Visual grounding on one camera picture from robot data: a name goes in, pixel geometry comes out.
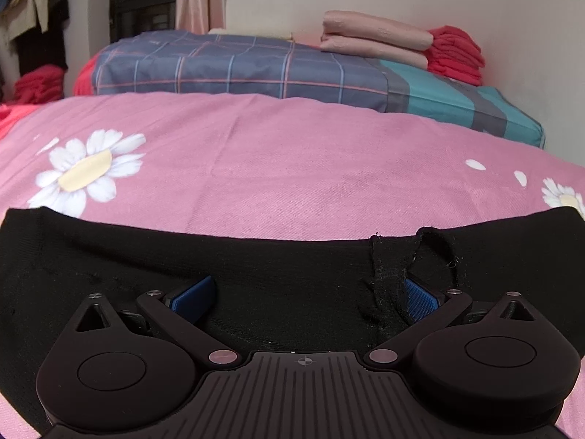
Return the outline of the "folded red blanket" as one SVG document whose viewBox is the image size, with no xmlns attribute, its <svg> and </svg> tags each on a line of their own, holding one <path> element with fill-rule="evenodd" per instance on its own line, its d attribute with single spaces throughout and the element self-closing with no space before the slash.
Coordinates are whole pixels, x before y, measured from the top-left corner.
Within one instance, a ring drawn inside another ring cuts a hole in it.
<svg viewBox="0 0 585 439">
<path fill-rule="evenodd" d="M 427 70 L 473 86 L 483 84 L 485 59 L 480 46 L 463 30 L 443 26 L 429 30 L 431 46 L 424 52 Z"/>
</svg>

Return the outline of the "hanging clothes rack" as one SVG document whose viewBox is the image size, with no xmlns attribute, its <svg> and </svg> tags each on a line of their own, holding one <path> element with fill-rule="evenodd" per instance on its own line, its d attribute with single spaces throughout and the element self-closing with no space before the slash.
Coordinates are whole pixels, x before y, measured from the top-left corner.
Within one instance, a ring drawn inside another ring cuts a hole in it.
<svg viewBox="0 0 585 439">
<path fill-rule="evenodd" d="M 18 56 L 19 73 L 45 65 L 67 70 L 68 0 L 1 0 L 1 28 Z"/>
</svg>

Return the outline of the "lower pink rolled pillow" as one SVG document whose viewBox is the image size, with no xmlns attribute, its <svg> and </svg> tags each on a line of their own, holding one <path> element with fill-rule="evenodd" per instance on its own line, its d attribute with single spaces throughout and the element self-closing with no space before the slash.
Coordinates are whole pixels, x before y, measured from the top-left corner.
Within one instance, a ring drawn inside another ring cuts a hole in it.
<svg viewBox="0 0 585 439">
<path fill-rule="evenodd" d="M 429 61 L 423 53 L 375 41 L 340 35 L 323 35 L 319 49 L 324 52 L 341 53 L 346 56 L 394 61 L 395 63 L 411 65 L 421 70 L 427 70 L 429 67 Z"/>
</svg>

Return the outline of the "pink floral bed sheet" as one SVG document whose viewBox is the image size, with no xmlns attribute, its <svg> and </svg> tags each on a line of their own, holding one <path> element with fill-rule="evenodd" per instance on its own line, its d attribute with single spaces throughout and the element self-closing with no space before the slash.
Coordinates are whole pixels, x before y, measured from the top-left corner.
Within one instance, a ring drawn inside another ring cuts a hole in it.
<svg viewBox="0 0 585 439">
<path fill-rule="evenodd" d="M 42 106 L 1 140 L 1 206 L 290 240 L 411 235 L 567 208 L 584 170 L 407 114 L 310 99 L 147 93 Z"/>
</svg>

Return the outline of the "blue plaid teal quilt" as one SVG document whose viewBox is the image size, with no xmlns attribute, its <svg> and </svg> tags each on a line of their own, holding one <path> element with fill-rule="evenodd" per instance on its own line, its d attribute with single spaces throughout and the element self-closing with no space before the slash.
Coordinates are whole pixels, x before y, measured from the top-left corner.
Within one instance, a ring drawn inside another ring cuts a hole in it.
<svg viewBox="0 0 585 439">
<path fill-rule="evenodd" d="M 106 46 L 91 68 L 94 95 L 162 91 L 302 97 L 428 117 L 538 148 L 546 144 L 542 125 L 494 87 L 278 39 L 146 32 Z"/>
</svg>

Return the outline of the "red fleece blanket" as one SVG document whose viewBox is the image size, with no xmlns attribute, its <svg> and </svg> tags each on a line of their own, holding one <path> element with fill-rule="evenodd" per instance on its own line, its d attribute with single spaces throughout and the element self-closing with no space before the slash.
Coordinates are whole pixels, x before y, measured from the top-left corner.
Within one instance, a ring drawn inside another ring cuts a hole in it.
<svg viewBox="0 0 585 439">
<path fill-rule="evenodd" d="M 74 96 L 87 96 L 93 95 L 94 89 L 91 82 L 91 76 L 93 74 L 93 70 L 95 69 L 95 64 L 97 63 L 97 59 L 99 57 L 99 53 L 94 57 L 91 57 L 90 60 L 82 67 L 80 73 L 78 74 L 78 78 L 74 82 L 72 95 Z M 24 104 L 19 105 L 15 104 L 12 100 L 8 102 L 1 103 L 1 140 L 5 138 L 8 133 L 12 130 L 12 128 L 26 116 L 32 114 L 34 111 L 38 110 L 45 104 Z"/>
</svg>

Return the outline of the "black pants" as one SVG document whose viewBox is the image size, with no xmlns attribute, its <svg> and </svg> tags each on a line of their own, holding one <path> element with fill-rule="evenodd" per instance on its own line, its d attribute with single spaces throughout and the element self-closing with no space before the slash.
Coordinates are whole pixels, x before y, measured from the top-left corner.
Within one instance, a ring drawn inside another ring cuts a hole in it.
<svg viewBox="0 0 585 439">
<path fill-rule="evenodd" d="M 584 347 L 584 223 L 567 208 L 407 237 L 278 241 L 170 233 L 8 212 L 1 227 L 1 391 L 45 430 L 39 366 L 81 300 L 130 310 L 150 289 L 210 278 L 203 326 L 246 351 L 365 352 L 411 326 L 404 282 L 478 300 L 521 292 Z"/>
</svg>

